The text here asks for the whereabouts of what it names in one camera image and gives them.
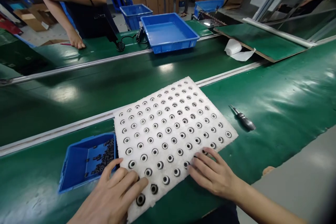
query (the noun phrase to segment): screwdriver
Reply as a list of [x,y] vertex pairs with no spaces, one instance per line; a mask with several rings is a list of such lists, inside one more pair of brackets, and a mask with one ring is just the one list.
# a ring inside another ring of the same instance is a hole
[[253,122],[248,119],[247,117],[245,117],[245,115],[243,113],[240,113],[235,107],[233,107],[231,104],[230,106],[232,107],[232,109],[237,113],[237,116],[240,120],[240,122],[250,131],[255,130],[256,126],[253,124]]

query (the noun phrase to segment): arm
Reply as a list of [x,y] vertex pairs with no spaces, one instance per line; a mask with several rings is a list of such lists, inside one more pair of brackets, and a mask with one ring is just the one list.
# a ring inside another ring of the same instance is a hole
[[213,156],[216,162],[202,153],[196,153],[197,158],[192,160],[194,167],[188,166],[190,176],[200,186],[217,196],[232,200],[260,224],[305,223],[238,178],[213,149],[204,150]]

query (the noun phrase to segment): workbench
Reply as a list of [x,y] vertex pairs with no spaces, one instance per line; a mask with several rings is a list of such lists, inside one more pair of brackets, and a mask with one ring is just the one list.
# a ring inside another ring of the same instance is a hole
[[[224,36],[213,37],[190,50],[147,53],[2,87],[1,145],[130,104],[186,76],[198,82],[261,60],[253,56],[247,62],[235,61],[224,53],[226,42]],[[102,44],[93,53],[96,57],[116,54],[111,45]],[[48,47],[63,57],[70,50]],[[335,48],[336,41],[331,41],[201,87],[239,134],[220,155],[247,183],[336,124]],[[246,132],[229,104],[257,129]],[[73,216],[96,182],[57,194],[66,149],[114,130],[113,119],[91,125],[84,121],[88,126],[0,157],[1,223],[66,223]],[[190,223],[225,203],[187,177],[135,223]]]

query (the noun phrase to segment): small metal part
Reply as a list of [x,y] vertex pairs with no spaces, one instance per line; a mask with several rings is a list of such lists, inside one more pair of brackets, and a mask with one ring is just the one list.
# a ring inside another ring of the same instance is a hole
[[138,207],[141,207],[144,205],[146,201],[146,197],[144,194],[140,194],[137,199],[136,199],[136,204],[138,205]]

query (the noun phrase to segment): blue crate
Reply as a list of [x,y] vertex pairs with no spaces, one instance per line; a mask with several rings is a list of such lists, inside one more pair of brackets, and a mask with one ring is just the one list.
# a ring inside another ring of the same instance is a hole
[[224,5],[224,0],[207,0],[195,2],[194,15],[198,17],[199,11],[213,12],[216,11],[217,6],[220,8]]
[[176,13],[141,17],[155,54],[194,47],[199,36]]
[[126,24],[130,30],[139,30],[140,18],[153,15],[153,11],[143,4],[122,6],[120,7],[120,10],[124,15]]
[[93,160],[93,158],[97,157],[99,154],[103,156],[104,152],[107,150],[106,143],[110,140],[113,141],[112,156],[113,159],[115,159],[117,154],[117,143],[114,133],[91,136],[68,146],[58,186],[59,194],[68,192],[100,178],[103,171],[102,169],[94,174],[91,174],[91,172],[96,169],[98,164],[102,163],[102,159],[97,161]]

